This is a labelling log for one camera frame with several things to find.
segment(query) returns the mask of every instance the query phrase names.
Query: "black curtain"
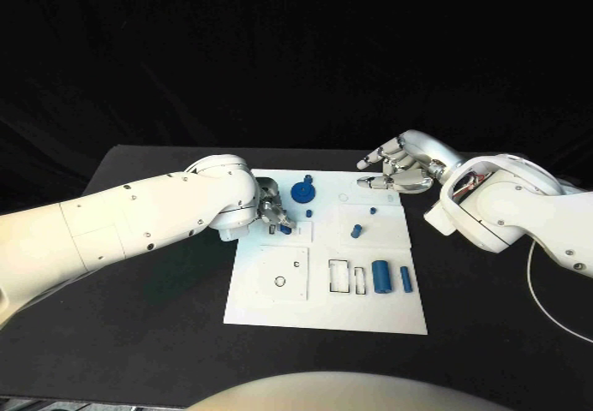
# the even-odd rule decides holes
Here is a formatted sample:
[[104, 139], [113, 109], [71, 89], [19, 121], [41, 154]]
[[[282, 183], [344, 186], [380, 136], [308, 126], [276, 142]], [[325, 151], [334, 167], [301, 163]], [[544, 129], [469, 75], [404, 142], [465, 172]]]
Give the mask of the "black curtain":
[[461, 151], [521, 152], [592, 183], [586, 10], [237, 0], [0, 8], [3, 212], [80, 195], [117, 144], [371, 151], [410, 128]]

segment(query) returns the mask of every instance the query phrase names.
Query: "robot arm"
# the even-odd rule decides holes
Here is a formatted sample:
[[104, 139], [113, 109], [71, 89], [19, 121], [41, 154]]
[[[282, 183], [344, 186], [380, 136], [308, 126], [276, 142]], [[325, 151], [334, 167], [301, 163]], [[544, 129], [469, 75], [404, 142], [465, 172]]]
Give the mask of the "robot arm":
[[54, 287], [200, 234], [223, 241], [263, 217], [295, 228], [279, 188], [260, 183], [237, 156], [211, 156], [166, 174], [80, 199], [0, 217], [0, 327]]
[[[430, 188], [426, 177], [442, 183], [441, 200], [426, 213], [426, 221], [445, 235], [458, 230], [478, 247], [500, 253], [529, 234], [559, 265], [593, 277], [593, 193], [559, 182], [517, 156], [503, 154], [466, 161], [416, 130], [389, 141], [358, 168], [380, 161], [380, 182], [391, 182], [390, 187], [380, 188], [420, 193]], [[400, 190], [403, 181], [407, 186]], [[371, 188], [380, 185], [373, 178], [358, 184]]]

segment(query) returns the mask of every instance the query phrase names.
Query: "white mat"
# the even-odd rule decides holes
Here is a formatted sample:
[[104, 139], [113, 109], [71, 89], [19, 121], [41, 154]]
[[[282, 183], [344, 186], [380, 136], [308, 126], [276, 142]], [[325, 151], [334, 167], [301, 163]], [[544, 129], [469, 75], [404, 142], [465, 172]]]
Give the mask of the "white mat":
[[[298, 221], [293, 234], [270, 234], [256, 221], [239, 241], [226, 324], [428, 334], [400, 196], [357, 185], [374, 173], [253, 170], [280, 186], [283, 207]], [[290, 198], [293, 185], [314, 176], [316, 196]], [[314, 216], [306, 217], [306, 210]], [[351, 232], [363, 225], [363, 235]], [[331, 292], [329, 260], [348, 261], [350, 293]], [[371, 264], [390, 263], [393, 292], [374, 292]], [[413, 293], [404, 293], [400, 267], [409, 267]], [[365, 271], [365, 295], [357, 294], [355, 267]]]

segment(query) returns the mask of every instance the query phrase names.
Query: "blue object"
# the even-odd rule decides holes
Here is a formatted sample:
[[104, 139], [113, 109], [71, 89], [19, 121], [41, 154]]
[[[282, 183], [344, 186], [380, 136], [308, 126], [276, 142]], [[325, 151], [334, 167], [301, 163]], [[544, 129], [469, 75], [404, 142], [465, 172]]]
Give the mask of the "blue object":
[[387, 294], [393, 291], [391, 279], [390, 279], [390, 266], [387, 261], [381, 259], [374, 261], [374, 292], [377, 294]]
[[361, 232], [363, 232], [363, 225], [357, 224], [355, 228], [353, 229], [353, 238], [358, 238], [361, 236]]
[[286, 225], [280, 225], [280, 231], [285, 234], [290, 234], [293, 232], [293, 229], [290, 227], [288, 227]]
[[290, 189], [290, 197], [293, 200], [305, 204], [315, 198], [314, 178], [308, 174], [303, 182], [299, 182]]
[[404, 282], [404, 292], [412, 293], [412, 281], [407, 267], [400, 267], [402, 282]]

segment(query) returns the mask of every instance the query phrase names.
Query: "table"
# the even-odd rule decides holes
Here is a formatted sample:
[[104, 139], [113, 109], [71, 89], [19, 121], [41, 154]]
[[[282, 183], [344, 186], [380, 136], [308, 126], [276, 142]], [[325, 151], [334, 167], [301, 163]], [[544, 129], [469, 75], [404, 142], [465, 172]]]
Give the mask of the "table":
[[[355, 170], [361, 151], [117, 146], [87, 194], [234, 153], [252, 167]], [[501, 254], [446, 237], [423, 214], [439, 190], [403, 195], [429, 336], [224, 325], [236, 242], [207, 229], [106, 267], [0, 332], [0, 396], [187, 407], [259, 378], [355, 371], [452, 387], [516, 409], [593, 407], [593, 345], [529, 294], [530, 239]], [[593, 281], [540, 248], [534, 287], [555, 316], [593, 334]]]

